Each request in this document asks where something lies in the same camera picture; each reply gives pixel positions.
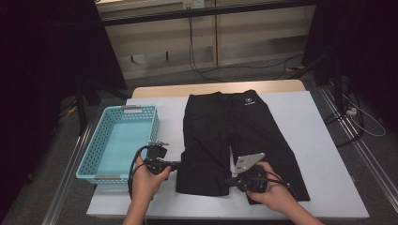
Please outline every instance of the white surface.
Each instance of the white surface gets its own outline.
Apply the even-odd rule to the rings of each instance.
[[[309,92],[259,95],[269,106],[282,134],[296,155],[310,194],[301,202],[319,218],[367,218],[366,208],[323,123]],[[184,151],[182,121],[187,97],[129,99],[127,104],[155,104],[160,118],[159,140],[170,143],[166,160],[180,160]],[[264,205],[249,205],[244,193],[231,187],[226,197],[175,192],[176,173],[161,184],[146,213],[148,218],[278,219]],[[98,185],[87,214],[124,217],[130,204],[127,185]]]

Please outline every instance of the hand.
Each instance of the hand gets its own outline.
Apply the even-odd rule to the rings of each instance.
[[[144,164],[143,159],[139,156],[135,161],[136,166]],[[171,171],[170,167],[166,167],[163,172],[158,175],[150,172],[145,165],[137,169],[132,178],[132,196],[133,201],[151,201],[153,196],[161,186],[161,182],[167,179]]]
[[[267,162],[258,162],[257,165],[263,167],[266,172],[275,174]],[[275,177],[274,175],[267,173],[267,179],[279,180],[281,177],[279,175]],[[285,213],[286,209],[297,203],[286,187],[272,182],[268,182],[268,187],[265,193],[248,191],[247,194],[251,199],[280,213]]]

